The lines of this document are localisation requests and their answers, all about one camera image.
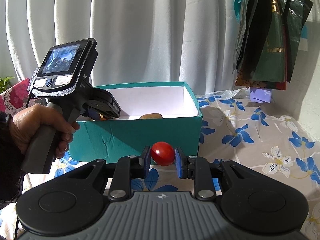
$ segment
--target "teal box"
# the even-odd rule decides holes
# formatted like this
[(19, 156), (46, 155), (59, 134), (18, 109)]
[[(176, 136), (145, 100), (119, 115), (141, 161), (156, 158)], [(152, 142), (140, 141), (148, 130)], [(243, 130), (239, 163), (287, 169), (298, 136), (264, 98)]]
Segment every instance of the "teal box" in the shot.
[[(151, 82), (98, 86), (112, 93), (121, 107), (119, 119), (78, 121), (69, 153), (74, 160), (105, 159), (115, 163), (140, 155), (145, 146), (164, 141), (181, 147), (186, 156), (197, 155), (202, 113), (186, 82)], [(163, 119), (139, 119), (159, 113)]]

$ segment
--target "finger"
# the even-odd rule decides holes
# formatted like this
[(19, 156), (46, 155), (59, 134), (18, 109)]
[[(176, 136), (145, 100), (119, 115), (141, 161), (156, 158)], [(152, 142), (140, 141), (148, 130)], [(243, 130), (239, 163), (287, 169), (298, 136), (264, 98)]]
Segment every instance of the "finger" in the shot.
[(74, 122), (74, 123), (72, 124), (72, 127), (73, 127), (76, 131), (80, 129), (80, 125), (79, 125), (77, 122)]
[(60, 114), (57, 110), (46, 107), (39, 106), (37, 107), (37, 111), (39, 114), (40, 124), (52, 125), (56, 130), (64, 133), (75, 133), (75, 128), (72, 127), (66, 120), (64, 120), (62, 114)]
[(59, 148), (56, 148), (56, 158), (57, 158), (57, 159), (61, 159), (61, 158), (63, 158), (63, 157), (64, 157), (64, 153), (61, 152), (61, 151), (59, 150)]
[(72, 133), (63, 133), (61, 139), (66, 142), (72, 142), (73, 134)]
[(69, 150), (69, 144), (65, 141), (59, 142), (58, 148), (61, 152), (65, 153)]

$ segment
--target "device handle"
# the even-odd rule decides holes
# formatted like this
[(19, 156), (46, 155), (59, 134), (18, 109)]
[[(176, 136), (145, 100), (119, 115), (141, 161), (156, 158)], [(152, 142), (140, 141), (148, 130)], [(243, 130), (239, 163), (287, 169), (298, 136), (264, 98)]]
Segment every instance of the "device handle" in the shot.
[[(49, 102), (46, 107), (54, 108), (63, 114), (62, 108), (57, 104)], [(79, 115), (80, 112), (76, 108), (73, 108), (70, 114), (64, 116), (64, 118), (68, 123), (72, 124)], [(30, 141), (21, 169), (24, 172), (32, 174), (48, 174), (52, 162), (55, 161), (55, 151), (60, 141), (61, 132), (51, 125), (40, 125)]]

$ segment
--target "white curtain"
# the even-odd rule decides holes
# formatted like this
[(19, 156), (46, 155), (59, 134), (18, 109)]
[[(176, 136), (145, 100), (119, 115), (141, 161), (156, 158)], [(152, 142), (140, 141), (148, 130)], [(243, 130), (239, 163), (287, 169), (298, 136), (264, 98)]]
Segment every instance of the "white curtain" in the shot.
[(233, 87), (233, 0), (0, 0), (0, 76), (31, 77), (48, 49), (94, 37), (92, 85)]

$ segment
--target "hand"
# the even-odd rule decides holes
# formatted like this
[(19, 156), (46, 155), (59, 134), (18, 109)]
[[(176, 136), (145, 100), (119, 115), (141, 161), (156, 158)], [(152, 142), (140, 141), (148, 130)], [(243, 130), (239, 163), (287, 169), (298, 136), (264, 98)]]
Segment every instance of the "hand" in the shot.
[(9, 123), (13, 142), (25, 155), (32, 136), (41, 124), (52, 125), (56, 130), (62, 132), (61, 142), (56, 148), (56, 157), (62, 158), (64, 153), (69, 150), (73, 133), (79, 130), (80, 126), (77, 122), (72, 125), (67, 123), (58, 111), (50, 107), (34, 105), (15, 114)]

